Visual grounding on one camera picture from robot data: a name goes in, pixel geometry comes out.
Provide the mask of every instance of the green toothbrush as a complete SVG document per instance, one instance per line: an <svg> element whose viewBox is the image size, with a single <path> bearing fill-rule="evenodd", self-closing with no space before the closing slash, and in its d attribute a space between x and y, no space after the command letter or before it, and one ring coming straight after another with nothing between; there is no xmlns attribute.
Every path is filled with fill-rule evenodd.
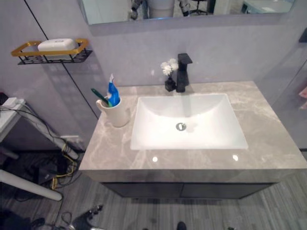
<svg viewBox="0 0 307 230"><path fill-rule="evenodd" d="M108 100L107 100L103 95L101 95L100 92L98 92L98 91L97 91L96 89L94 89L94 88L91 88L91 90L92 90L92 92L93 92L97 97L99 97L105 104L107 104L107 106L109 105Z"/></svg>

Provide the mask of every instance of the gold soap dish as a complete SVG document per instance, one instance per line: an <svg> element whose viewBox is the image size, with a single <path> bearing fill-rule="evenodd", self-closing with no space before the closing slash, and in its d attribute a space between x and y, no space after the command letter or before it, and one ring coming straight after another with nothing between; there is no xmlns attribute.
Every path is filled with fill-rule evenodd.
<svg viewBox="0 0 307 230"><path fill-rule="evenodd" d="M72 50L59 50L59 51L31 51L23 52L29 46L37 47L41 41L29 41L14 49L11 52L13 57L19 57L21 62L18 65L28 64L47 64L47 63L81 63L84 62L88 56L92 53L92 50L86 49L88 46L88 40L78 38L75 40L78 44L77 49ZM69 55L70 59L56 59L50 60L49 55Z"/></svg>

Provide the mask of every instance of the shoe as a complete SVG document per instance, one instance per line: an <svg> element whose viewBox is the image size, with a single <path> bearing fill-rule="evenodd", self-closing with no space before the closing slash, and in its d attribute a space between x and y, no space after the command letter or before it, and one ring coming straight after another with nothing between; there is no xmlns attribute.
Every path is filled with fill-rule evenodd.
<svg viewBox="0 0 307 230"><path fill-rule="evenodd" d="M178 224L177 224L177 230L187 230L187 226L186 226L186 224L184 223L184 222L179 222Z"/></svg>

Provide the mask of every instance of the vanity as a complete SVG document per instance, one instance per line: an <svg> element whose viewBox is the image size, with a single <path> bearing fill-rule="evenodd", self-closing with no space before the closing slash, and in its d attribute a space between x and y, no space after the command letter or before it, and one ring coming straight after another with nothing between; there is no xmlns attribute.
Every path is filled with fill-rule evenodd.
<svg viewBox="0 0 307 230"><path fill-rule="evenodd" d="M238 199L307 169L252 81L118 89L130 121L102 113L80 170L123 197Z"/></svg>

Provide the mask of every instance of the white sink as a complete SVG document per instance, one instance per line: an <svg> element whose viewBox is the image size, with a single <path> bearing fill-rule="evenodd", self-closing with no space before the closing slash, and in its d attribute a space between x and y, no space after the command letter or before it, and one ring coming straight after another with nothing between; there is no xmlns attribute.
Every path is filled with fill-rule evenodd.
<svg viewBox="0 0 307 230"><path fill-rule="evenodd" d="M132 150L246 149L227 94L140 97Z"/></svg>

